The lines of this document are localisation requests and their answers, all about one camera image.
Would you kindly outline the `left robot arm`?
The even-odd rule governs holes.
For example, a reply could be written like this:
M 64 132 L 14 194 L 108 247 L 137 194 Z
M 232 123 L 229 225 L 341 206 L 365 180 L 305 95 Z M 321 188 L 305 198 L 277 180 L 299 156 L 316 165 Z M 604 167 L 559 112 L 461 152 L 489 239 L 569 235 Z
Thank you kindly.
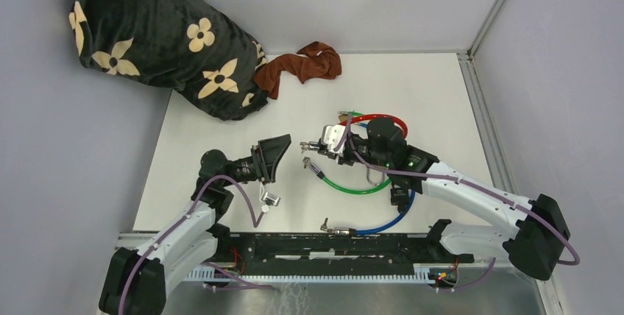
M 289 134 L 259 140 L 249 156 L 230 160 L 218 149 L 200 159 L 196 189 L 191 200 L 155 236 L 133 247 L 120 247 L 112 255 L 98 309 L 105 314 L 161 314 L 168 296 L 202 262 L 223 261 L 231 241 L 219 234 L 218 224 L 228 211 L 232 186 L 244 199 L 253 227 L 258 227 L 279 199 L 262 191 L 260 212 L 255 212 L 243 185 L 274 183 L 279 162 L 291 145 Z

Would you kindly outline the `red cable lock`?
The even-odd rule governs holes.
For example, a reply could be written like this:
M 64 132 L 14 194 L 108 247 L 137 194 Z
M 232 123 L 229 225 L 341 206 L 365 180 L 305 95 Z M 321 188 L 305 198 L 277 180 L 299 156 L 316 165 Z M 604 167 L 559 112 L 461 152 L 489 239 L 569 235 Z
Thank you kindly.
M 403 135 L 404 138 L 408 136 L 408 126 L 407 124 L 400 118 L 396 116 L 392 116 L 384 113 L 359 113 L 355 111 L 341 111 L 338 113 L 338 116 L 342 113 L 352 113 L 354 115 L 354 123 L 352 125 L 368 128 L 370 124 L 378 125 L 378 124 L 390 124 L 393 127 L 396 127 L 398 132 Z M 347 139 L 351 136 L 352 131 L 350 128 L 346 128 Z M 317 152 L 323 149 L 312 149 L 311 143 L 317 141 L 304 141 L 300 142 L 299 146 L 302 152 L 313 151 Z

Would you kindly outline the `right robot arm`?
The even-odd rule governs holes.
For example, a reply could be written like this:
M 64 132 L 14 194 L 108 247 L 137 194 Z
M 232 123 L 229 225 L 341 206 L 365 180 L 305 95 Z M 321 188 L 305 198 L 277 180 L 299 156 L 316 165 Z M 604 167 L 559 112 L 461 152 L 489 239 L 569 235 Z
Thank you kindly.
M 369 120 L 365 136 L 353 133 L 350 123 L 343 121 L 325 126 L 317 141 L 300 146 L 339 165 L 361 163 L 386 175 L 395 188 L 440 199 L 485 221 L 484 225 L 442 221 L 439 234 L 425 242 L 432 261 L 443 262 L 452 254 L 506 258 L 537 280 L 549 280 L 558 265 L 577 266 L 581 261 L 554 198 L 546 194 L 529 198 L 480 183 L 408 144 L 404 129 L 388 116 Z

